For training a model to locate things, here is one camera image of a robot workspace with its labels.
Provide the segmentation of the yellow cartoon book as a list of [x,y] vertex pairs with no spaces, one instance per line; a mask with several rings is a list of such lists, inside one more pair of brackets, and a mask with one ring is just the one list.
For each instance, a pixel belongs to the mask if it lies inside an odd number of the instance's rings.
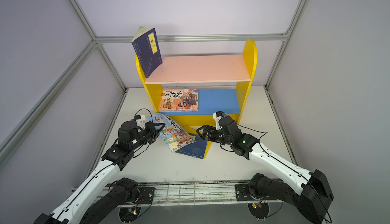
[[[193,128],[191,128],[191,127],[184,126],[183,128],[184,128],[184,130],[185,130],[187,133],[189,133],[189,134],[198,135],[197,132],[196,132],[196,130],[193,129]],[[207,154],[208,154],[208,152],[209,152],[209,150],[210,150],[211,144],[212,144],[212,143],[211,143],[210,141],[208,141],[208,147],[207,147],[207,151],[206,151],[206,157],[207,157]]]

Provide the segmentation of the dark blue book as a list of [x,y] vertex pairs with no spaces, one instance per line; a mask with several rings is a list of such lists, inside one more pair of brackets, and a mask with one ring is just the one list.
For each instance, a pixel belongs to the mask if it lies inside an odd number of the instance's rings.
[[146,78],[163,63],[155,28],[139,27],[131,41]]
[[199,135],[190,134],[190,136],[195,141],[191,144],[188,144],[178,149],[175,153],[194,157],[194,158],[205,159],[206,151],[208,147],[208,141],[203,140]]

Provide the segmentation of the light blue comic book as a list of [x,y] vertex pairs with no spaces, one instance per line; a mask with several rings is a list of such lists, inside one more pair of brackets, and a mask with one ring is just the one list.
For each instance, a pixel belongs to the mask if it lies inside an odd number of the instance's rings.
[[156,113],[148,116],[148,119],[153,123],[165,124],[159,134],[171,152],[176,152],[196,142],[194,136],[191,136],[181,125],[165,114]]

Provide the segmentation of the orange comic book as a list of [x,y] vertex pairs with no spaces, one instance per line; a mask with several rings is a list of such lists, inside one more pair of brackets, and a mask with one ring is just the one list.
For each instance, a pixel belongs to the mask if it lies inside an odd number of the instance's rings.
[[163,90],[159,104],[160,112],[198,111],[198,89]]

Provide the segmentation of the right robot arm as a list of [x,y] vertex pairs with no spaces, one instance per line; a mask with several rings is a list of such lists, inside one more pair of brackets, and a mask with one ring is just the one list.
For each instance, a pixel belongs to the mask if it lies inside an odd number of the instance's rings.
[[250,194],[256,199],[273,197],[297,208],[313,224],[332,222],[329,207],[334,200],[324,173],[301,168],[272,152],[255,136],[243,133],[230,116],[218,112],[216,125],[203,125],[196,130],[202,139],[229,145],[231,150],[249,161],[266,168],[279,179],[257,173],[248,183]]

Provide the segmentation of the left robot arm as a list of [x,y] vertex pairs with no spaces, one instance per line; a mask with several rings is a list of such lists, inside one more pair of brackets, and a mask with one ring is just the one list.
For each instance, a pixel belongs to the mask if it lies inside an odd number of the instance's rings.
[[51,214],[41,214],[36,224],[98,224],[123,203],[139,204],[142,200],[138,183],[129,178],[120,179],[100,200],[97,196],[135,158],[135,152],[144,145],[153,144],[165,127],[164,123],[134,120],[122,123],[118,138],[102,156],[95,170]]

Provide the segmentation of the yellow pink blue bookshelf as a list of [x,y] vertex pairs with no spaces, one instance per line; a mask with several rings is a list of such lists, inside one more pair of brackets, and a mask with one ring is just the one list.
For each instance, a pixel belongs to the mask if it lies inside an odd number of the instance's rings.
[[213,113],[223,111],[240,122],[256,74],[258,50],[246,41],[241,55],[164,57],[148,78],[141,63],[136,67],[153,110],[159,106],[164,87],[199,89],[198,111],[173,111],[168,115],[183,126],[213,125]]

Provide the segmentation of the dark blue standing book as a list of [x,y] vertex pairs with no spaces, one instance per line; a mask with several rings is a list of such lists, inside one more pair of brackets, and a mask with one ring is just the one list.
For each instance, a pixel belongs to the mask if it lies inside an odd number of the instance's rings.
[[131,41],[146,78],[163,63],[155,28],[139,27]]

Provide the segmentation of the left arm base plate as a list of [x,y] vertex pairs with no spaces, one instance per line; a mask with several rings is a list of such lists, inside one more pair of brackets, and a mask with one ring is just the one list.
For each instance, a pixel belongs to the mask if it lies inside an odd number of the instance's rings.
[[140,205],[151,205],[153,203],[155,194],[155,187],[139,187],[138,195],[135,201],[135,204]]

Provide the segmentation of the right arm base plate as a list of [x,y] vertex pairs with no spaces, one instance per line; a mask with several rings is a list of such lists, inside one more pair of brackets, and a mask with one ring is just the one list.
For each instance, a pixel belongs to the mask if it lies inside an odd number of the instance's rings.
[[238,202],[259,202],[263,196],[255,197],[249,191],[249,186],[246,183],[235,184],[235,195]]

